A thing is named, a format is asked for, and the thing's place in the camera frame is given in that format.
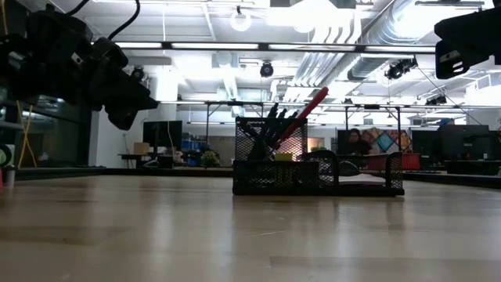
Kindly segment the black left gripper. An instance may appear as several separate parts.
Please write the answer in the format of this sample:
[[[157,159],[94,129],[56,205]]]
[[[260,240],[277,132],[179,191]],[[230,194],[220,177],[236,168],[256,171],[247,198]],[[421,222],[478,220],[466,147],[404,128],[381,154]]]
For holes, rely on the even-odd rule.
[[[128,131],[141,110],[156,109],[159,103],[137,79],[122,69],[128,59],[108,38],[92,44],[79,38],[72,53],[72,103],[105,110],[109,121]]]

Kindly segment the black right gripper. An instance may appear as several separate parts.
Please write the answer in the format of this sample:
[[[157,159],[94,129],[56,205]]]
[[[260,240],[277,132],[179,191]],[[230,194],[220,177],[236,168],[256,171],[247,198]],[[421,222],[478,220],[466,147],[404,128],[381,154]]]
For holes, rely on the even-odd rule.
[[[442,20],[434,25],[436,77],[454,78],[492,56],[501,66],[501,6]]]

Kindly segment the black pen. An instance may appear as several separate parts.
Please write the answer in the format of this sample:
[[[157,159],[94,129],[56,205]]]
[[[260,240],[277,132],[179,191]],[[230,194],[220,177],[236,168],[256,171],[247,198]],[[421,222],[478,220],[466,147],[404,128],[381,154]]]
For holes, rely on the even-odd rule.
[[[279,133],[283,127],[283,122],[285,121],[285,114],[287,109],[283,109],[277,117],[270,121],[264,128],[261,146],[261,156],[260,159],[264,160],[269,157],[270,149],[275,146],[279,138]]]
[[[274,106],[271,108],[267,116],[267,120],[261,127],[259,137],[256,138],[256,142],[254,144],[252,153],[252,157],[254,160],[261,160],[265,155],[265,145],[266,145],[265,136],[269,130],[270,121],[277,115],[278,106],[279,104],[275,103]]]
[[[298,112],[294,111],[288,118],[284,118],[283,121],[276,128],[274,135],[270,139],[269,146],[271,149],[276,150],[280,147],[281,142],[290,136],[293,131],[293,125],[295,124]]]
[[[239,122],[240,128],[246,133],[247,136],[251,139],[253,142],[253,147],[248,154],[248,160],[254,160],[254,161],[262,161],[267,158],[267,143],[265,142],[265,139],[260,136],[259,133],[257,133],[249,124],[247,121],[240,121]]]

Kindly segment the red-handled scissors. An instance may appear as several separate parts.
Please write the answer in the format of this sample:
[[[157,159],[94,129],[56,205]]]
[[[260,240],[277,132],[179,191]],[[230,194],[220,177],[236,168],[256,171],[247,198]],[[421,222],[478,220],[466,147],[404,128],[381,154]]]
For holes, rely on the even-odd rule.
[[[329,89],[327,87],[321,88],[314,98],[308,103],[302,112],[294,116],[293,118],[288,118],[287,123],[281,131],[279,131],[279,138],[276,140],[273,148],[278,149],[280,144],[287,140],[296,130],[297,127],[301,125],[301,120],[304,120],[327,96]]]

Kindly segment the black mesh desk organizer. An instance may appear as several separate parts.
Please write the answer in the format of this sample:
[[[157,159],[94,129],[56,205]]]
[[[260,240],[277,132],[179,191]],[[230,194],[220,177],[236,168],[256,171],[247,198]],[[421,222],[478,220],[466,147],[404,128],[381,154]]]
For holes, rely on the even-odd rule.
[[[375,155],[338,155],[331,150],[308,151],[306,119],[269,157],[248,160],[253,142],[240,128],[240,121],[260,134],[266,117],[238,117],[235,133],[235,159],[232,163],[235,195],[281,196],[360,196],[396,197],[405,193],[402,155],[399,152]],[[276,161],[277,153],[292,153],[293,161]],[[340,176],[369,174],[386,179],[385,185],[340,185]]]

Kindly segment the black computer monitor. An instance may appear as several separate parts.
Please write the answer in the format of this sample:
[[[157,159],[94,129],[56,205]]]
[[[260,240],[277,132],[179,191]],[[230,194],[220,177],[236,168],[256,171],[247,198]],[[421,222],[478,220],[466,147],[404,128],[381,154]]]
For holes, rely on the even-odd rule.
[[[182,121],[146,121],[143,123],[142,141],[151,146],[182,144]]]

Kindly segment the blue storage bins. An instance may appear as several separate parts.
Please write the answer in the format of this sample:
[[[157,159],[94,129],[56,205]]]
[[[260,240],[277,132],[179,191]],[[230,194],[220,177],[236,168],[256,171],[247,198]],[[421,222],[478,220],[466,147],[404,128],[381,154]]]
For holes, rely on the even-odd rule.
[[[182,141],[182,159],[188,167],[200,167],[201,158],[206,150],[205,140],[184,139]]]

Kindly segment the green potted plant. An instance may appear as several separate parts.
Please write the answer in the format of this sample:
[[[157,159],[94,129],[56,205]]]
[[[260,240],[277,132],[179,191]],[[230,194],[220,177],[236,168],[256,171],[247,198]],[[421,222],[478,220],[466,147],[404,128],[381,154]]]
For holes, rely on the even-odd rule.
[[[218,167],[220,165],[217,154],[212,150],[207,150],[201,155],[200,163],[205,168]]]

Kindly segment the large black monitor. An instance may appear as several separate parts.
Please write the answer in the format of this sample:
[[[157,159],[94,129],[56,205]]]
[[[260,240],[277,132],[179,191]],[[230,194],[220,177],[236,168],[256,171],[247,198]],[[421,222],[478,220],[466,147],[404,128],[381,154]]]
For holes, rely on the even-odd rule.
[[[438,131],[447,161],[484,160],[492,154],[487,125],[443,125]]]

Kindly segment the long ceiling light strip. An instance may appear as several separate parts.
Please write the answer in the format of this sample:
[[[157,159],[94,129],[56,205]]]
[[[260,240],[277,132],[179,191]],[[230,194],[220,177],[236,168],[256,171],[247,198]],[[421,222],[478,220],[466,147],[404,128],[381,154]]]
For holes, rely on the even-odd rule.
[[[268,42],[117,42],[130,50],[256,51],[256,52],[336,52],[367,54],[433,55],[433,45],[361,45]]]

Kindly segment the white and green round object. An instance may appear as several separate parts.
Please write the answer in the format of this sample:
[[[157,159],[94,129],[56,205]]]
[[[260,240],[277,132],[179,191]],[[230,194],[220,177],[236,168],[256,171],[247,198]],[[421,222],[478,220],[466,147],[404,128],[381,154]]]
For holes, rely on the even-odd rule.
[[[0,168],[14,166],[15,146],[0,143]]]

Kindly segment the red plastic crate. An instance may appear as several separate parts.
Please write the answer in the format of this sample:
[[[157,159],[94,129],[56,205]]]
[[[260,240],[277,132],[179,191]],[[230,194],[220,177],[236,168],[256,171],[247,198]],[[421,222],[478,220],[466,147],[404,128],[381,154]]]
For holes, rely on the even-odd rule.
[[[421,156],[415,153],[402,155],[402,169],[406,171],[419,171],[421,169]]]

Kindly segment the person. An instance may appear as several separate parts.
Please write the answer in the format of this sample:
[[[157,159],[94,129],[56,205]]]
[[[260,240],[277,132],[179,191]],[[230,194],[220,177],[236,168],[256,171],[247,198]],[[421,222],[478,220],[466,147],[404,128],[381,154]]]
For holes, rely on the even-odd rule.
[[[360,131],[357,128],[352,128],[349,130],[348,152],[354,155],[374,154],[373,148],[367,141],[362,139]]]

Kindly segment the black aluminium table frame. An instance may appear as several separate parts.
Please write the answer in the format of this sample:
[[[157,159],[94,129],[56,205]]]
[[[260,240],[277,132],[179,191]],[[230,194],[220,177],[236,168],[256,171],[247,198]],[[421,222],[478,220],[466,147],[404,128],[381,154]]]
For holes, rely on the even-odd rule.
[[[22,168],[16,172],[15,180],[62,179],[96,175],[171,176],[232,178],[231,170],[223,169],[130,169],[130,168]],[[471,186],[501,190],[501,177],[488,175],[430,174],[403,172],[402,178],[423,183],[437,183],[454,186]]]

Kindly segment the distant black rig frame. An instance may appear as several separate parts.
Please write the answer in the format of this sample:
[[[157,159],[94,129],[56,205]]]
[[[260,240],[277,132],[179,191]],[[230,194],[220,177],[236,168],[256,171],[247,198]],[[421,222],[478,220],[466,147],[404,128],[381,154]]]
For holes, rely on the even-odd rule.
[[[260,118],[266,118],[265,110],[274,106],[275,103],[271,102],[245,102],[245,101],[165,101],[160,102],[161,105],[176,105],[176,106],[202,106],[206,107],[206,121],[205,125],[210,124],[210,116],[218,111],[221,107],[237,107],[239,110],[243,108],[251,108]],[[288,118],[294,111],[302,112],[308,103],[278,103],[277,115],[283,110],[287,109],[285,118]],[[325,114],[329,109],[336,112],[343,112],[345,115],[344,122],[313,122],[310,115]],[[349,104],[349,103],[320,103],[305,119],[308,119],[311,126],[338,126],[344,125],[349,128],[350,112],[388,112],[394,119],[397,120],[398,126],[402,125],[401,114],[402,110],[406,113],[419,114],[421,111],[434,110],[434,111],[459,111],[463,115],[469,116],[472,110],[501,110],[501,106],[471,106],[471,105],[442,105],[442,106],[426,106],[426,105],[399,105],[399,104]]]

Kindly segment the colourful wall mural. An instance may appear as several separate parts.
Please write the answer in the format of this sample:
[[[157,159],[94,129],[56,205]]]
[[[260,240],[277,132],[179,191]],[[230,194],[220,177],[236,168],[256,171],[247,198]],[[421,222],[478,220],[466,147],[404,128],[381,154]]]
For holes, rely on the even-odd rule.
[[[376,154],[390,154],[397,151],[413,152],[413,141],[404,130],[367,128],[362,130],[362,139]]]

